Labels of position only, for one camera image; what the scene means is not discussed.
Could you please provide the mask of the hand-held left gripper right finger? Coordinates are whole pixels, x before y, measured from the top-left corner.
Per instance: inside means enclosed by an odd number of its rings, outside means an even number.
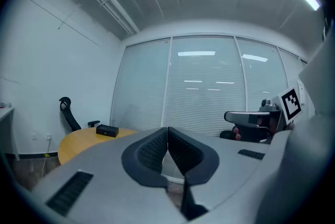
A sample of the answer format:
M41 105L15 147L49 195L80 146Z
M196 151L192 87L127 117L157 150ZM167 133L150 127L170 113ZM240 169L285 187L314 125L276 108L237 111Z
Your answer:
M211 179L219 166L219 155L213 148L173 127L167 129L167 142L168 151L184 176L181 213L187 220L193 220L207 213L208 209L195 203L191 187Z

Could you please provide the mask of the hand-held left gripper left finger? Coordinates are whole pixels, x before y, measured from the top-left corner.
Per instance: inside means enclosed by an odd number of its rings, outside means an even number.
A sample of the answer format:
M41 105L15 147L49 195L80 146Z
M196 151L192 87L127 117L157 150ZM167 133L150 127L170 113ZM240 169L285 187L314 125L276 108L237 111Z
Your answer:
M167 187L168 181L161 174L167 142L167 129L160 128L127 146L121 156L125 172L142 186Z

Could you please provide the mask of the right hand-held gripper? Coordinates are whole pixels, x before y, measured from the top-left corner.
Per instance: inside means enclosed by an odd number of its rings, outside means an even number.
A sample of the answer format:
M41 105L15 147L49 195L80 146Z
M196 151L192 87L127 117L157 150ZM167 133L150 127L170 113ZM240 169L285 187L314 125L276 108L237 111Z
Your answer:
M256 126L248 129L248 138L252 141L271 140L276 133L286 130L301 113L300 102L292 87L271 99L264 99L259 111L250 114ZM224 119L233 124L248 124L249 113L227 111Z

